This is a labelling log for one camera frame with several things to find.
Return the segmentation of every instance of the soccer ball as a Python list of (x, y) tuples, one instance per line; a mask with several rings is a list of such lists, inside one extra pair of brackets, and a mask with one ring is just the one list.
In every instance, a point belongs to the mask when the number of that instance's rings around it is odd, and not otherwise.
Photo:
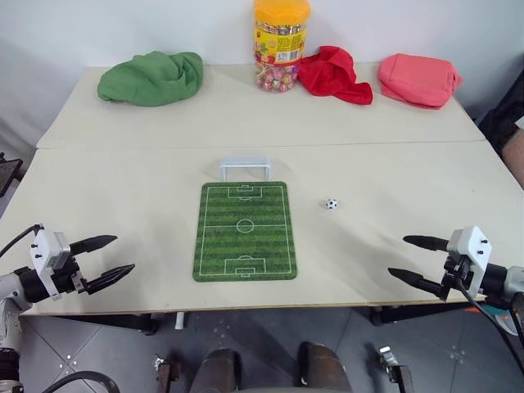
[(338, 206), (338, 202), (336, 199), (328, 199), (327, 202), (326, 202), (326, 207), (331, 210), (331, 209), (336, 209), (336, 207)]

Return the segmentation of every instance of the white wall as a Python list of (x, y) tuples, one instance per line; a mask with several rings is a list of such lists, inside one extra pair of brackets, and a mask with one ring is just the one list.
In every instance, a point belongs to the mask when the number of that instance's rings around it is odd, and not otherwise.
[[(396, 52), (451, 60), (457, 98), (476, 116), (522, 68), (522, 0), (310, 0), (307, 52), (322, 44), (356, 61)], [(151, 50), (208, 63), (251, 61), (251, 0), (0, 0), (0, 146), (27, 154), (85, 66)]]

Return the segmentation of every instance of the center circle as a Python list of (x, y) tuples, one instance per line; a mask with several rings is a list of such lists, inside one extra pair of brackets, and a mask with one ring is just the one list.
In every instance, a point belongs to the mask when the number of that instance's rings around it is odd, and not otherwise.
[(255, 223), (250, 219), (241, 219), (237, 222), (237, 231), (240, 233), (253, 232), (253, 229), (255, 229)]

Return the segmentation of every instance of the person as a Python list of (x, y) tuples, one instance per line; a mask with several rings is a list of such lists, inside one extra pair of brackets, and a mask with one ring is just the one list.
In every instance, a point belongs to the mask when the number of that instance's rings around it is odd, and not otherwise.
[(477, 125), (524, 189), (524, 70), (499, 104), (477, 119)]
[[(351, 393), (350, 382), (338, 356), (326, 346), (303, 342), (299, 349), (297, 387), (329, 389)], [(189, 393), (229, 393), (240, 389), (240, 357), (229, 348), (215, 350), (206, 356)], [(264, 388), (263, 391), (289, 391), (294, 388)]]

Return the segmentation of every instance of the mini soccer field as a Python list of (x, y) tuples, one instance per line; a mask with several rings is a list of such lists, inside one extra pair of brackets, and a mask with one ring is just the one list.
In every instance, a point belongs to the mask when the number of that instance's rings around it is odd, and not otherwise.
[(200, 282), (296, 277), (285, 183), (202, 186), (193, 277)]

